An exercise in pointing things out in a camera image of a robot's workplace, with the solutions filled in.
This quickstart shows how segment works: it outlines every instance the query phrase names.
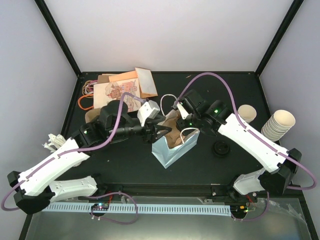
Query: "gray wall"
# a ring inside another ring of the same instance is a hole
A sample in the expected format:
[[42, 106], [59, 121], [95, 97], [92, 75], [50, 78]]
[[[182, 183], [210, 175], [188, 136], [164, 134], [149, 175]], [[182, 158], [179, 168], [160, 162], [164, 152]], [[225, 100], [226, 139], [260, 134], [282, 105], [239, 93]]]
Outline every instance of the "gray wall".
[[[296, 125], [282, 145], [302, 152], [302, 161], [320, 179], [320, 1], [304, 1], [264, 70], [261, 81], [272, 112], [293, 113]], [[312, 180], [299, 170], [294, 182], [309, 186]], [[320, 235], [320, 188], [304, 191]]]
[[45, 0], [88, 72], [255, 71], [292, 1]]
[[[76, 76], [33, 0], [0, 2], [0, 198], [7, 174], [48, 155], [41, 144], [60, 133]], [[11, 196], [6, 204], [14, 207]], [[17, 240], [26, 214], [0, 210], [0, 239]]]

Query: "paper cup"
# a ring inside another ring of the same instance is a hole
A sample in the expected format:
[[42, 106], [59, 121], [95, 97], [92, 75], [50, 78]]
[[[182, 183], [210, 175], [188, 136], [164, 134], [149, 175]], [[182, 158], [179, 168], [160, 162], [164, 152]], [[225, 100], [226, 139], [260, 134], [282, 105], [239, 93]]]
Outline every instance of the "paper cup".
[[268, 129], [271, 134], [274, 134], [274, 135], [277, 135], [277, 136], [281, 136], [281, 137], [288, 131], [288, 130], [280, 131], [278, 129], [273, 128], [269, 121], [266, 122], [265, 128]]
[[239, 107], [238, 114], [243, 120], [245, 120], [246, 123], [249, 124], [256, 118], [257, 111], [253, 106], [245, 104]]
[[263, 136], [265, 136], [267, 139], [269, 139], [272, 142], [275, 142], [275, 141], [279, 140], [279, 138], [269, 136], [269, 134], [267, 132], [265, 132], [264, 129], [261, 130], [261, 133], [262, 133]]
[[283, 129], [280, 128], [273, 120], [273, 118], [271, 117], [269, 119], [269, 121], [267, 122], [269, 124], [269, 127], [272, 128], [273, 130], [277, 131], [278, 133], [286, 133], [290, 128], [287, 129]]
[[281, 128], [292, 128], [296, 124], [296, 119], [291, 112], [278, 110], [273, 114], [273, 120]]
[[295, 117], [286, 110], [276, 111], [264, 124], [261, 133], [275, 142], [285, 135], [296, 123]]
[[268, 135], [268, 137], [271, 137], [273, 139], [281, 138], [283, 135], [274, 134], [272, 131], [270, 131], [268, 128], [264, 127], [264, 132]]

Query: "orange cable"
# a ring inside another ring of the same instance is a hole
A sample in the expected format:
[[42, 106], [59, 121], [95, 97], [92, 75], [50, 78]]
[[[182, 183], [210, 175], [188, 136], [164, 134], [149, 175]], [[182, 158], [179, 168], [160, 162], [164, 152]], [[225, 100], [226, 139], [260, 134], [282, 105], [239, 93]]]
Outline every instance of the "orange cable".
[[87, 107], [87, 108], [84, 108], [82, 105], [81, 105], [81, 99], [83, 98], [86, 98], [86, 97], [93, 97], [94, 95], [93, 94], [87, 94], [87, 95], [83, 95], [81, 96], [79, 99], [78, 99], [78, 105], [79, 107], [82, 109], [82, 110], [90, 110], [90, 109], [93, 109], [94, 106], [90, 106], [90, 107]]
[[108, 201], [108, 204], [110, 204], [111, 203], [111, 200], [112, 200], [112, 195], [110, 195], [110, 197], [109, 197], [109, 201]]

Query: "black tabletop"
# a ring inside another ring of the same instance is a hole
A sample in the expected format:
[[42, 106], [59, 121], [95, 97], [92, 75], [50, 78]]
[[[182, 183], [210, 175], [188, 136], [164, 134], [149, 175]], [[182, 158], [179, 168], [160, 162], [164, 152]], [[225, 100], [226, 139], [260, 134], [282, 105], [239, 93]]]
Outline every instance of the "black tabletop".
[[[188, 82], [196, 73], [157, 72], [152, 73], [158, 97], [152, 100], [160, 105], [164, 94], [179, 96]], [[87, 80], [95, 80], [98, 74], [87, 74]], [[229, 84], [237, 108], [248, 104], [256, 109], [257, 116], [251, 125], [261, 130], [270, 113], [260, 80], [252, 73], [222, 73]], [[213, 76], [199, 78], [190, 89], [196, 90], [209, 102], [224, 101], [230, 109], [231, 100], [223, 84]], [[165, 97], [163, 110], [171, 110], [174, 99]], [[92, 99], [84, 99], [82, 105], [88, 107]], [[85, 123], [85, 111], [77, 105], [74, 107], [68, 131], [69, 137]], [[213, 155], [212, 146], [216, 141], [223, 140], [230, 146], [229, 154], [224, 158]], [[151, 184], [151, 185], [212, 185], [228, 184], [235, 175], [247, 174], [261, 169], [260, 163], [232, 140], [219, 135], [210, 137], [200, 134], [197, 145], [165, 169], [152, 154], [152, 145], [144, 144], [141, 137], [134, 136], [126, 141], [114, 143], [95, 153], [80, 166], [73, 167], [62, 175], [60, 180], [84, 178], [92, 174], [101, 174], [105, 183], [119, 184]]]

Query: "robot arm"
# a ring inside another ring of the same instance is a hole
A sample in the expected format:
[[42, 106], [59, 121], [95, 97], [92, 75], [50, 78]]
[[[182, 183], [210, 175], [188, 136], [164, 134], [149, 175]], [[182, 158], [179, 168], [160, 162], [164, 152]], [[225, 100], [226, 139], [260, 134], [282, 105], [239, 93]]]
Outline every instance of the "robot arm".
[[[105, 190], [98, 176], [67, 181], [55, 179], [91, 155], [90, 152], [86, 154], [77, 151], [61, 156], [59, 154], [68, 150], [94, 147], [104, 142], [113, 131], [118, 108], [119, 101], [111, 101], [101, 109], [100, 116], [82, 125], [56, 152], [39, 164], [24, 172], [9, 173], [7, 178], [12, 187], [23, 181], [14, 195], [16, 205], [25, 213], [34, 214], [50, 203], [79, 196], [88, 197], [96, 194], [98, 190]], [[131, 135], [141, 135], [144, 142], [154, 143], [171, 131], [170, 127], [157, 125], [163, 121], [163, 117], [157, 115], [160, 109], [155, 102], [146, 102], [140, 109], [138, 118], [131, 118], [127, 113], [128, 106], [123, 104], [120, 125], [111, 143], [123, 141]], [[40, 169], [37, 172], [29, 176], [38, 168]]]
[[209, 104], [194, 90], [179, 100], [177, 108], [181, 112], [181, 119], [177, 121], [178, 129], [193, 126], [206, 135], [224, 135], [240, 145], [263, 166], [258, 171], [242, 174], [235, 179], [233, 188], [238, 193], [246, 195], [267, 190], [271, 194], [283, 194], [295, 175], [297, 166], [277, 153], [285, 153], [299, 162], [302, 155], [298, 150], [294, 148], [288, 151], [240, 119], [246, 127], [243, 128], [236, 115], [231, 113], [223, 102], [217, 100]]

